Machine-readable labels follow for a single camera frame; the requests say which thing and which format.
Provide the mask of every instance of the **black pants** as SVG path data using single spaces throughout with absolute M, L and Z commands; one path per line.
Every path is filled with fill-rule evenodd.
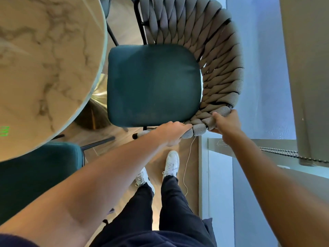
M 164 178 L 161 186 L 162 209 L 159 230 L 179 232 L 214 247 L 202 220 L 193 214 L 174 176 Z M 148 184 L 138 188 L 122 212 L 106 225 L 90 247 L 100 247 L 122 235 L 152 230 L 152 190 Z

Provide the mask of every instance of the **forearm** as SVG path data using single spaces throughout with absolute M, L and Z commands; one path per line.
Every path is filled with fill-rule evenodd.
M 110 151 L 41 195 L 3 224 L 0 232 L 26 237 L 40 246 L 84 246 L 164 144 L 151 132 Z
M 328 246 L 328 205 L 288 177 L 243 132 L 228 138 L 282 246 Z

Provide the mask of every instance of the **white sneaker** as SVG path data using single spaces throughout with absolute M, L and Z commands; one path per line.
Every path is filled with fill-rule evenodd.
M 162 172 L 162 174 L 163 174 L 162 179 L 164 179 L 166 176 L 169 176 L 169 175 L 177 177 L 178 168 L 179 168 L 178 152 L 170 151 L 167 156 L 165 170 L 164 170 L 164 172 Z
M 147 183 L 149 187 L 151 187 L 153 191 L 153 195 L 155 194 L 154 186 L 151 184 L 151 181 L 147 175 L 145 167 L 141 170 L 141 172 L 135 178 L 136 184 L 135 186 L 140 187 L 141 185 Z

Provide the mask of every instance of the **marble tabletop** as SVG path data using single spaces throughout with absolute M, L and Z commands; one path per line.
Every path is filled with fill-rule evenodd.
M 0 161 L 38 148 L 76 118 L 106 45 L 99 0 L 0 0 Z

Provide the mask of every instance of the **green velvet cushion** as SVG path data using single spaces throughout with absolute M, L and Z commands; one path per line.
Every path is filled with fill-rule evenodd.
M 109 53 L 108 116 L 121 127 L 187 121 L 198 110 L 201 74 L 180 45 L 121 45 Z
M 51 142 L 21 157 L 0 163 L 0 225 L 45 191 L 80 169 L 78 145 Z

